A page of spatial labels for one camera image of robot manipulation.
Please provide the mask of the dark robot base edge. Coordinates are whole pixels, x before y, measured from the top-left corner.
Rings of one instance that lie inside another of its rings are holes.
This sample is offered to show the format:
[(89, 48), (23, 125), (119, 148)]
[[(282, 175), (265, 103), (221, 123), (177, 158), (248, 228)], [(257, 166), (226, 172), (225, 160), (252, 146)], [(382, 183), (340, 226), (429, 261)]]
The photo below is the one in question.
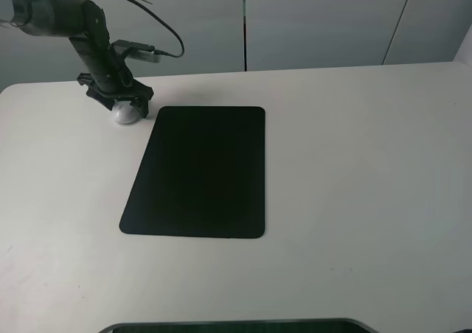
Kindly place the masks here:
[(375, 332), (347, 318), (117, 323), (101, 332)]

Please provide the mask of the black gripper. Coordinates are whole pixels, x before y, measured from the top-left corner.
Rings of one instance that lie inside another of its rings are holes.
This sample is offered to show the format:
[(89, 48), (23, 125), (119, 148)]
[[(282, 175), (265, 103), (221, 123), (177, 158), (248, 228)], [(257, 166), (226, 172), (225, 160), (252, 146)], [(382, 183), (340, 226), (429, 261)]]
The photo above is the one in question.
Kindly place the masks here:
[(149, 114), (149, 100), (153, 95), (152, 88), (147, 87), (137, 80), (133, 80), (131, 87), (125, 87), (122, 83), (99, 83), (91, 74), (81, 73), (77, 77), (80, 85), (85, 85), (88, 90), (86, 96), (99, 102), (108, 111), (112, 111), (116, 101), (134, 101), (134, 108), (142, 119)]

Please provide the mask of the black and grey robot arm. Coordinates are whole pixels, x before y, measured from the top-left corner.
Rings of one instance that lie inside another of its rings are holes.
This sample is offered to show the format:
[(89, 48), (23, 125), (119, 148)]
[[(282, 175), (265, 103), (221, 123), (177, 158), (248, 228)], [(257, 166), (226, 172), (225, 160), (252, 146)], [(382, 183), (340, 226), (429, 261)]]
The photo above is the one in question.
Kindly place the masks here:
[(110, 42), (104, 11), (89, 0), (1, 0), (1, 22), (31, 36), (68, 38), (88, 69), (77, 81), (86, 95), (109, 111), (128, 104), (142, 119), (149, 113), (153, 89), (137, 81), (126, 66), (128, 55), (154, 47), (118, 40)]

